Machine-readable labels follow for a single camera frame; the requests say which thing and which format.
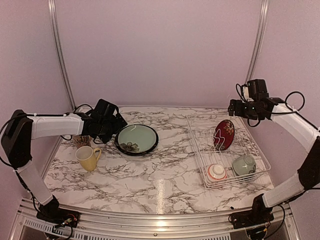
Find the red floral plate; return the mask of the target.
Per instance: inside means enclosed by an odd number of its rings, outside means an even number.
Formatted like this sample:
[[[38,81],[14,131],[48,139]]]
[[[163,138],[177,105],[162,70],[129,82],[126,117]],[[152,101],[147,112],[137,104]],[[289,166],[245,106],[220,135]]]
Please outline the red floral plate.
[[[233,143],[235,127],[231,120],[221,121],[214,131],[213,145],[216,151],[225,151]]]

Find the white coral pattern mug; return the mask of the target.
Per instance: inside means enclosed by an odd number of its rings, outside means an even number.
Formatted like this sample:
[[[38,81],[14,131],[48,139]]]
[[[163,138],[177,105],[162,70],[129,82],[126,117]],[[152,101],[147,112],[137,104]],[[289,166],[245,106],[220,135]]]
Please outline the white coral pattern mug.
[[[88,135],[75,135],[72,137],[73,145],[79,149],[84,146],[91,146],[91,137]]]

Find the yellow ceramic mug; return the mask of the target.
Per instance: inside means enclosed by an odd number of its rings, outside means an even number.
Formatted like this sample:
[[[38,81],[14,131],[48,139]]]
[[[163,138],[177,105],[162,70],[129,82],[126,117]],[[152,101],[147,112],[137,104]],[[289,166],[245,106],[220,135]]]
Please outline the yellow ceramic mug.
[[[75,157],[83,169],[92,172],[96,169],[101,154],[102,150],[100,148],[82,146],[76,150]]]

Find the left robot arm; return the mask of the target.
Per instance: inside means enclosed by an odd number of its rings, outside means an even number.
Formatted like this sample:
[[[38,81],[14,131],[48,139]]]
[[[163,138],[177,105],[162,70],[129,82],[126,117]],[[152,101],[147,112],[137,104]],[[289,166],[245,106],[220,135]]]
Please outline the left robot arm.
[[[87,112],[38,114],[18,109],[0,130],[1,146],[8,159],[6,165],[44,207],[44,215],[51,222],[58,223],[63,219],[63,211],[32,163],[31,142],[44,137],[70,135],[99,138],[106,144],[126,125],[118,106],[103,99]]]

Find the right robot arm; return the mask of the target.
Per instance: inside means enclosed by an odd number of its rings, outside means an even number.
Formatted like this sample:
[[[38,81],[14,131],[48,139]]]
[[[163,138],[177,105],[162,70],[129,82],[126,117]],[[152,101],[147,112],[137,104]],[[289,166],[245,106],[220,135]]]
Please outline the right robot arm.
[[[230,116],[257,123],[269,120],[305,151],[305,159],[293,176],[254,199],[254,208],[248,212],[247,219],[252,224],[258,224],[267,216],[267,209],[291,201],[307,191],[319,189],[320,129],[302,116],[300,107],[290,106],[287,98],[270,96],[264,79],[236,84],[235,89],[239,99],[230,100]]]

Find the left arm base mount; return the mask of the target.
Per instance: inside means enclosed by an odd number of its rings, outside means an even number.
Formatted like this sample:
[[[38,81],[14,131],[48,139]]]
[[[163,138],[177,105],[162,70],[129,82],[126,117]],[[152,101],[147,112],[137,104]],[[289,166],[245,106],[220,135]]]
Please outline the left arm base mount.
[[[58,227],[69,225],[78,226],[80,213],[78,211],[60,208],[59,201],[53,195],[47,204],[38,203],[36,217],[46,222],[55,223]]]

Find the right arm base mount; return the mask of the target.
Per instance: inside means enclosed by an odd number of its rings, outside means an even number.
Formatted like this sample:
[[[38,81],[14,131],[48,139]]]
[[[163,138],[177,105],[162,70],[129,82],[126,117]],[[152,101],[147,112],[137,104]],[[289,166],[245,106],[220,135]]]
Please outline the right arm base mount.
[[[228,221],[234,229],[252,227],[259,224],[270,223],[274,220],[273,207],[266,207],[263,201],[263,194],[253,199],[250,210],[234,212],[229,215]]]

